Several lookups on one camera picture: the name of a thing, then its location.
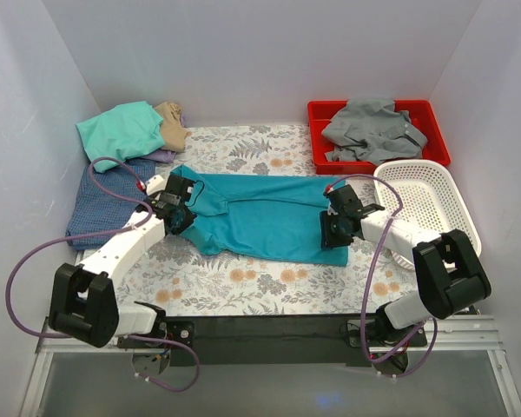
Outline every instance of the clothes pile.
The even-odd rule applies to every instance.
[[[411,123],[408,111],[395,111],[392,99],[354,99],[332,118],[322,135],[335,145],[328,161],[420,158],[426,136]]]
[[[155,174],[156,162],[171,163],[175,153],[184,150],[185,139],[191,134],[182,125],[181,107],[167,102],[155,108],[147,102],[121,104],[76,126],[91,161],[101,156],[114,157],[126,162],[144,180]],[[100,161],[95,171],[96,180],[107,189],[142,199],[135,178],[115,162]],[[66,235],[121,228],[134,210],[135,204],[120,202],[98,189],[86,167]],[[109,238],[81,239],[70,244],[76,250],[100,248]]]

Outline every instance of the white plastic basket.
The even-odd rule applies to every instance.
[[[458,228],[467,233],[471,244],[480,256],[480,239],[463,198],[452,176],[442,165],[420,159],[386,162],[376,168],[374,175],[392,185],[403,200],[398,217],[421,228],[449,232]],[[392,192],[375,182],[376,201],[386,211],[393,212],[398,201]],[[414,269],[413,264],[401,255],[393,259],[402,267]]]

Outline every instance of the mint green shirt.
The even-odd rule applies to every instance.
[[[91,161],[112,156],[121,161],[145,156],[164,146],[160,134],[162,117],[147,102],[120,104],[112,110],[78,123],[83,148]],[[100,161],[97,172],[117,163]]]

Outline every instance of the glass panel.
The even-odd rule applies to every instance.
[[[413,364],[421,353],[411,353]],[[182,383],[190,368],[169,368]],[[55,354],[42,416],[505,416],[486,352],[434,352],[393,382],[343,365],[218,365],[172,394],[134,377],[131,354]]]

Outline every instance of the floral fabric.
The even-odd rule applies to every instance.
[[[209,174],[315,175],[307,126],[191,131],[185,152],[172,165],[158,164],[158,174],[184,163]],[[374,202],[372,182],[350,183],[363,203]],[[347,266],[341,268],[263,261],[229,252],[204,256],[192,243],[171,235],[135,264],[116,293],[119,303],[151,302],[168,315],[355,313],[360,311],[375,246],[356,240]],[[374,274],[368,311],[416,287],[414,273],[398,266],[386,250]]]

